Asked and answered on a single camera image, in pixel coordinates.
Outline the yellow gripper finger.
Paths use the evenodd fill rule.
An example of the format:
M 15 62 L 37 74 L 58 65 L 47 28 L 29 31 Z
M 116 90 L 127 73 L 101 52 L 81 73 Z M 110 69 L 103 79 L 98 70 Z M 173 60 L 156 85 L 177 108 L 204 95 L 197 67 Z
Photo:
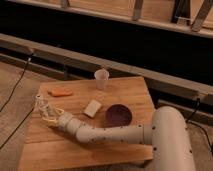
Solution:
M 42 120 L 46 123 L 49 127 L 58 127 L 58 120 L 57 119 L 49 119 L 46 117 L 42 117 Z
M 53 108 L 51 111 L 51 115 L 54 117 L 59 117 L 64 114 L 64 110 L 60 108 Z

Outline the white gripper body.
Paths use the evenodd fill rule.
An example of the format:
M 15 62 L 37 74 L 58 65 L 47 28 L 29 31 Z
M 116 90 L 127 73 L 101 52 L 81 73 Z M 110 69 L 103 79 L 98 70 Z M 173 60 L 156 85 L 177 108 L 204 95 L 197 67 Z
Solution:
M 82 122 L 70 113 L 65 113 L 58 119 L 59 129 L 70 134 L 75 134 L 81 125 Z

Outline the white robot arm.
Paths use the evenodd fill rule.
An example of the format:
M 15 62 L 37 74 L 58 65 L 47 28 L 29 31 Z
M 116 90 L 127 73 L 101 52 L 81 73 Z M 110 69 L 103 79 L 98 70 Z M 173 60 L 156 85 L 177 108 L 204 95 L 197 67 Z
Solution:
M 49 125 L 68 132 L 79 142 L 110 140 L 151 145 L 154 170 L 196 171 L 186 122 L 173 107 L 157 109 L 150 124 L 111 128 L 92 127 L 62 109 L 45 106 L 39 111 Z

